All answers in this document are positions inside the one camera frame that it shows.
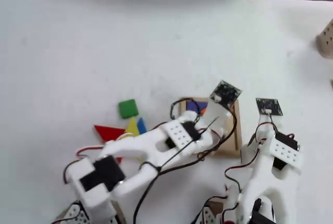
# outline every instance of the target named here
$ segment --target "robotic arm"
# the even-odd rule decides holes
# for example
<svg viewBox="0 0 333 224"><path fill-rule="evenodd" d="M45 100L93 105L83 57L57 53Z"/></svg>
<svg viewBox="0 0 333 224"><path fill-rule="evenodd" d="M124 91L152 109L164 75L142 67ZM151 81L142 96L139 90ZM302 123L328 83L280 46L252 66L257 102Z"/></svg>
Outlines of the robotic arm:
<svg viewBox="0 0 333 224"><path fill-rule="evenodd" d="M107 142L94 162L83 158L72 164L66 177L91 222L110 223L117 214L111 200L143 187L192 154L219 144L217 136L225 135L229 109L239 94L240 90L221 81L202 117L186 111L145 134ZM259 125L252 141L241 149L250 178L243 188L232 185L228 189L225 209L216 224L296 224L294 201L302 154L294 136L278 132L282 113L277 100L259 100L266 100L258 103L257 99ZM144 162L137 174L127 178L116 157L140 157Z"/></svg>
<svg viewBox="0 0 333 224"><path fill-rule="evenodd" d="M261 108L258 101L269 105ZM250 178L243 189L229 189L225 220L239 224L295 224L296 191L303 155L294 134L278 131L282 112L275 99L259 99L261 113L252 141L241 149Z"/></svg>
<svg viewBox="0 0 333 224"><path fill-rule="evenodd" d="M229 108L239 94L240 90L222 81L211 94L204 116L186 111L145 134L107 142L94 163L84 158L72 164L66 177L90 220L108 223L116 215L111 200L124 197L154 180L159 172L216 145L231 116ZM137 174L126 178L116 157L140 157L145 162Z"/></svg>

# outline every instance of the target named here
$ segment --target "red triangle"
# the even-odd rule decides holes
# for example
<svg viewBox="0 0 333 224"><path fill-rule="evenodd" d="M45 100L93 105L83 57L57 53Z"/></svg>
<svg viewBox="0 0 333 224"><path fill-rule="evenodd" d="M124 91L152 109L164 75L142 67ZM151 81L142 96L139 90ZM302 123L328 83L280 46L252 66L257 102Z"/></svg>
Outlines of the red triangle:
<svg viewBox="0 0 333 224"><path fill-rule="evenodd" d="M103 139L103 143L106 143L111 140L117 139L123 133L125 133L124 129L112 128L112 127L104 127L95 125L96 131L99 133L100 137Z"/></svg>

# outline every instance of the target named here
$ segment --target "blue shape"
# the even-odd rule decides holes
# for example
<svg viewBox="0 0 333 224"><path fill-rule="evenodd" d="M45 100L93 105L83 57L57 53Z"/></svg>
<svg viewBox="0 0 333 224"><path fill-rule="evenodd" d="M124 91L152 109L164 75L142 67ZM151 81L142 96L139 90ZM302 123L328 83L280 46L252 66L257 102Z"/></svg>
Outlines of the blue shape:
<svg viewBox="0 0 333 224"><path fill-rule="evenodd" d="M139 130L140 134L146 133L147 129L144 123L144 120L142 119L142 117L140 117L139 121L137 122L137 129Z"/></svg>
<svg viewBox="0 0 333 224"><path fill-rule="evenodd" d="M207 102L197 102L200 108L200 112L207 107L208 103ZM192 101L186 101L186 110L191 110L194 111L196 113L197 112L197 106L195 105L194 102Z"/></svg>

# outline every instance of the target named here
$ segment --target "table surface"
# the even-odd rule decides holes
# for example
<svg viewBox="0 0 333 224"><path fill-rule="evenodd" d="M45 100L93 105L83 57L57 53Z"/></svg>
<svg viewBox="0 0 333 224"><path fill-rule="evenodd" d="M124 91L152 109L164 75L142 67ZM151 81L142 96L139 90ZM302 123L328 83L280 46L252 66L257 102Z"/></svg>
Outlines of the table surface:
<svg viewBox="0 0 333 224"><path fill-rule="evenodd" d="M0 216L49 223L74 199L62 184L74 152L97 144L93 125L125 127L135 98L147 127L181 96L208 96L223 79L239 98L245 142L256 97L277 98L285 133L305 152L298 223L328 223L333 197L333 60L315 36L333 3L292 0L0 0ZM239 161L207 159L161 177L138 223L189 223L223 192ZM139 190L120 201L129 223Z"/></svg>

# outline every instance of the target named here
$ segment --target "green square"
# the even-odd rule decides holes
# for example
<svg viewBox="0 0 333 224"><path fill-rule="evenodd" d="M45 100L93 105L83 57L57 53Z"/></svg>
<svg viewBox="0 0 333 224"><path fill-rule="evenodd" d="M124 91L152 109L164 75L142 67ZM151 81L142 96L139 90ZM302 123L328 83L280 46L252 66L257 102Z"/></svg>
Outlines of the green square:
<svg viewBox="0 0 333 224"><path fill-rule="evenodd" d="M135 99L120 102L119 112L121 118L123 119L130 118L132 116L137 116L139 112L136 107Z"/></svg>

